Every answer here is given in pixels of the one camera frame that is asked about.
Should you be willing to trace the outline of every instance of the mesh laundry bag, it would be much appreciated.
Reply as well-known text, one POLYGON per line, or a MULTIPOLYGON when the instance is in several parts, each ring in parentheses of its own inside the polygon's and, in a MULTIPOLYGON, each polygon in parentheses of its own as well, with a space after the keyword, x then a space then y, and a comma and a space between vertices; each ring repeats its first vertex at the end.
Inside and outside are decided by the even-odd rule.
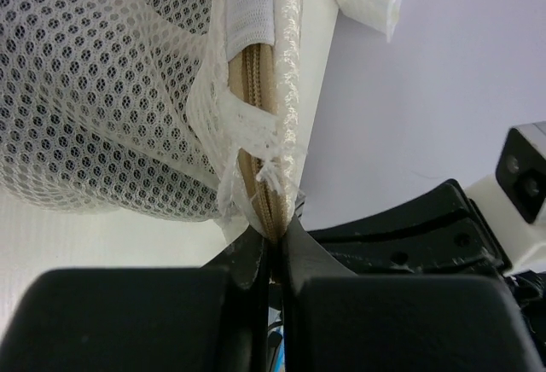
POLYGON ((0 0, 0 184, 55 210, 243 216, 279 236, 301 0, 252 1, 0 0))

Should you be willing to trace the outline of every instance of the gray background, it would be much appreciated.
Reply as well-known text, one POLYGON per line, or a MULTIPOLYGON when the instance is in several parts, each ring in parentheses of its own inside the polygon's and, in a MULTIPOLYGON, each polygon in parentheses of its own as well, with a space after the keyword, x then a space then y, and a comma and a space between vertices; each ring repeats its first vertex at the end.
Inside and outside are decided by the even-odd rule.
POLYGON ((403 0, 390 44, 340 15, 305 163, 308 230, 494 171, 546 120, 546 0, 403 0))

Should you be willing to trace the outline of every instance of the zipper teeth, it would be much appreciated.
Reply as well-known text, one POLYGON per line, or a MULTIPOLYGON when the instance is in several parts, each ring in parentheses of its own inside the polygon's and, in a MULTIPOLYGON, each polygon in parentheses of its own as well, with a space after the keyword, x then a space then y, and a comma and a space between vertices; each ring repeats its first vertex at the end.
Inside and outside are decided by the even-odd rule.
MULTIPOLYGON (((259 45, 251 45, 245 49, 245 62, 245 68, 247 69, 248 103, 261 109, 263 103, 260 86, 259 45)), ((259 170, 263 167, 262 161, 252 158, 252 164, 253 173, 258 174, 259 170)), ((265 233, 273 242, 276 242, 278 234, 276 233, 276 225, 272 215, 271 205, 271 202, 275 202, 274 195, 266 183, 256 182, 255 188, 265 233)))

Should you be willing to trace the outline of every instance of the screw hole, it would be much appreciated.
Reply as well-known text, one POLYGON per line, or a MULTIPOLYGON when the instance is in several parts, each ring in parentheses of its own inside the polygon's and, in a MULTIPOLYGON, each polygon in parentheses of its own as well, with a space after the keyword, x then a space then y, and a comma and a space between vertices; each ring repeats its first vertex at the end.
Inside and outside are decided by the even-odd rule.
POLYGON ((466 247, 470 244, 470 235, 465 233, 457 234, 453 241, 458 247, 466 247))
POLYGON ((408 258, 408 254, 398 251, 391 256, 391 261, 396 265, 404 265, 408 262, 408 258))

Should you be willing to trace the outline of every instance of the torn white fabric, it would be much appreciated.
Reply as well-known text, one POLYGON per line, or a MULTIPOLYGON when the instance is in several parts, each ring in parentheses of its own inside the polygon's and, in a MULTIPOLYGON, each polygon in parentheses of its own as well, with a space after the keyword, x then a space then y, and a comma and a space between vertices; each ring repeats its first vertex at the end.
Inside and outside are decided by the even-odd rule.
POLYGON ((227 58, 251 44, 275 43, 273 0, 227 0, 227 58))

